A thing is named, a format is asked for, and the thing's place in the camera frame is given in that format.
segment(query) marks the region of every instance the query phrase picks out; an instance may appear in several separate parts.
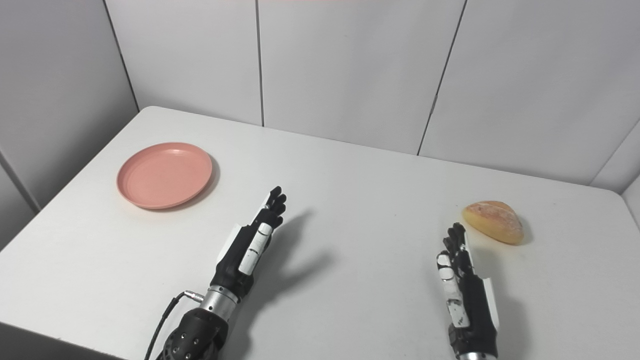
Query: white wall panel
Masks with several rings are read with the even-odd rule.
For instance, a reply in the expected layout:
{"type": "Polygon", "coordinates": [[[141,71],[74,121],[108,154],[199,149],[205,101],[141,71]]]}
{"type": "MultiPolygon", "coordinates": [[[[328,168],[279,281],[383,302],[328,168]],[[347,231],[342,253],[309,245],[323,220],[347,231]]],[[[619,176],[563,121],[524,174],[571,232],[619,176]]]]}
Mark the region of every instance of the white wall panel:
{"type": "Polygon", "coordinates": [[[0,250],[33,218],[33,211],[0,167],[0,250]]]}
{"type": "Polygon", "coordinates": [[[623,199],[627,203],[631,214],[636,220],[636,224],[640,226],[640,177],[638,177],[629,187],[622,193],[623,199]]]}
{"type": "Polygon", "coordinates": [[[469,1],[421,155],[589,184],[640,115],[640,1],[469,1]]]}
{"type": "Polygon", "coordinates": [[[262,124],[255,0],[107,0],[140,108],[262,124]]]}
{"type": "Polygon", "coordinates": [[[41,206],[136,112],[102,1],[0,1],[0,145],[41,206]]]}
{"type": "Polygon", "coordinates": [[[622,193],[640,174],[640,122],[622,141],[591,186],[622,193]]]}
{"type": "Polygon", "coordinates": [[[417,154],[463,0],[259,0],[264,125],[417,154]]]}

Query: bread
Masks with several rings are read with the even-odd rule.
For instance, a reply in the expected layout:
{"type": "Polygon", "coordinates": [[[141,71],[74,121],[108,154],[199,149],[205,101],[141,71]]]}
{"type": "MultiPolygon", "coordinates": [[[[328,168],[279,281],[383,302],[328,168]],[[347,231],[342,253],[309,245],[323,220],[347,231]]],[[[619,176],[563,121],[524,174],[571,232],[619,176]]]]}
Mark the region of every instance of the bread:
{"type": "Polygon", "coordinates": [[[481,201],[462,210],[465,221],[481,233],[510,245],[524,239],[522,224],[510,206],[501,201],[481,201]]]}

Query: pink plate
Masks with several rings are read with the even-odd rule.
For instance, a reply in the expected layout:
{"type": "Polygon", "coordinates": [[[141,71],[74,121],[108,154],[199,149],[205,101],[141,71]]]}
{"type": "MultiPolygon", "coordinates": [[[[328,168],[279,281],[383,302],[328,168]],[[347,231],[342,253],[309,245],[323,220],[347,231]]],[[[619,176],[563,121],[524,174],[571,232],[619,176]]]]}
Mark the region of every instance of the pink plate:
{"type": "Polygon", "coordinates": [[[198,195],[211,172],[211,158],[201,148],[182,142],[159,143],[122,165],[118,189],[141,208],[166,209],[198,195]]]}

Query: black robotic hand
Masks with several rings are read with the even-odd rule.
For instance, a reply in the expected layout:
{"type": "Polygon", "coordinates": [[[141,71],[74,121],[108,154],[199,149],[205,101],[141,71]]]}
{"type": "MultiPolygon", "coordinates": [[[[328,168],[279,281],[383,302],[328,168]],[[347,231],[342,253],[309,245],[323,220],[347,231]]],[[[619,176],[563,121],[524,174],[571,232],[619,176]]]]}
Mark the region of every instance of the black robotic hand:
{"type": "Polygon", "coordinates": [[[448,233],[437,263],[451,315],[449,342],[456,359],[496,359],[499,321],[491,280],[474,272],[465,228],[455,223],[448,233]]]}
{"type": "Polygon", "coordinates": [[[266,197],[251,224],[236,225],[218,256],[207,294],[184,294],[200,303],[188,311],[164,343],[158,360],[215,360],[225,344],[228,320],[253,286],[253,271],[282,225],[286,195],[277,186],[266,197]]]}

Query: tabletop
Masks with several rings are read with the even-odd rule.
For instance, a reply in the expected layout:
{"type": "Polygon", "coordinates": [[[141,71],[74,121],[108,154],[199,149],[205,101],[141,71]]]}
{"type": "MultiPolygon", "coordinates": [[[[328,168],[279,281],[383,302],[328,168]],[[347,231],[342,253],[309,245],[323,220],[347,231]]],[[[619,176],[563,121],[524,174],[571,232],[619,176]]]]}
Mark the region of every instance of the tabletop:
{"type": "MultiPolygon", "coordinates": [[[[157,107],[0,252],[0,321],[142,359],[169,300],[206,290],[233,224],[252,220],[276,185],[285,224],[223,359],[453,359],[435,257],[480,200],[506,202],[525,227],[520,246],[467,227],[476,271],[493,279],[501,359],[635,352],[640,232],[619,195],[157,107]],[[201,147],[216,177],[185,206],[137,208],[116,175],[161,142],[201,147]]],[[[182,300],[156,349],[194,306],[182,300]]]]}

